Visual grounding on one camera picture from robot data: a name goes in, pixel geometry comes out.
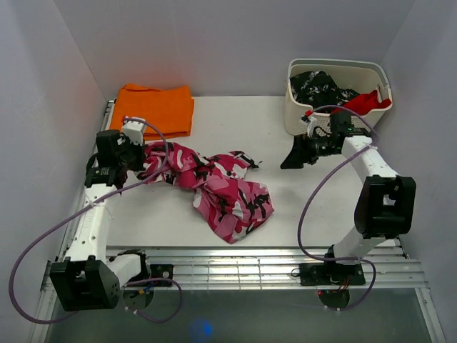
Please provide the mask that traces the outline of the pink camouflage trousers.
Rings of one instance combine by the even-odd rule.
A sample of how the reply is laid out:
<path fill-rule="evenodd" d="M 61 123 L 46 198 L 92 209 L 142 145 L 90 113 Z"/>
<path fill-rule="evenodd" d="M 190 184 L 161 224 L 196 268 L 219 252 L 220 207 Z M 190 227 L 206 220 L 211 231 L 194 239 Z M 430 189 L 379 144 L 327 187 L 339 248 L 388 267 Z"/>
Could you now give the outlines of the pink camouflage trousers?
<path fill-rule="evenodd" d="M 274 213 L 268 187 L 245 180 L 258 164 L 244 151 L 202 156 L 178 143 L 146 145 L 144 170 L 148 183 L 165 182 L 194 193 L 193 207 L 213 233 L 229 244 L 244 239 Z"/>

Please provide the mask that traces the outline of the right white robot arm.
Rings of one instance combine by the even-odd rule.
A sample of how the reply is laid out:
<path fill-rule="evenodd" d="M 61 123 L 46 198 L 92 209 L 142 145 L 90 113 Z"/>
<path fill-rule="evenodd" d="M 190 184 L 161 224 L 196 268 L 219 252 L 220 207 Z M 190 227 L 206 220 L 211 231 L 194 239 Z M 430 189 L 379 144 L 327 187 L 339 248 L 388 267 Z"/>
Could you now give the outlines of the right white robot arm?
<path fill-rule="evenodd" d="M 330 131 L 317 134 L 316 115 L 308 110 L 300 119 L 306 133 L 293 138 L 293 146 L 281 164 L 282 169 L 301 169 L 324 156 L 342 155 L 362 182 L 354 210 L 354 225 L 322 257 L 300 264 L 298 277 L 303 286 L 363 285 L 362 265 L 366 255 L 379 244 L 407 234 L 411 229 L 416 182 L 393 170 L 379 154 L 377 134 L 368 122 L 353 124 L 356 113 L 341 106 L 331 106 Z"/>

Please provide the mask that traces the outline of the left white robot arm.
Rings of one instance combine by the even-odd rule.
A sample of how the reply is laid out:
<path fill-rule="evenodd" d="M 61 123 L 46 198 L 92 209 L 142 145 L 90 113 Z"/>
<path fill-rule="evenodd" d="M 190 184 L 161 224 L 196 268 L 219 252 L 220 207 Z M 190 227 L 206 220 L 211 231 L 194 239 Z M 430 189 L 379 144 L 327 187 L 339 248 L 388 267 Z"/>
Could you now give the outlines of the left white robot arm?
<path fill-rule="evenodd" d="M 113 259 L 106 244 L 116 204 L 129 171 L 144 168 L 145 126 L 110 129 L 96 135 L 96 153 L 86 165 L 84 203 L 73 241 L 61 262 L 50 269 L 51 282 L 63 309 L 76 312 L 113 309 L 128 282 L 144 285 L 151 278 L 146 254 L 127 250 Z"/>

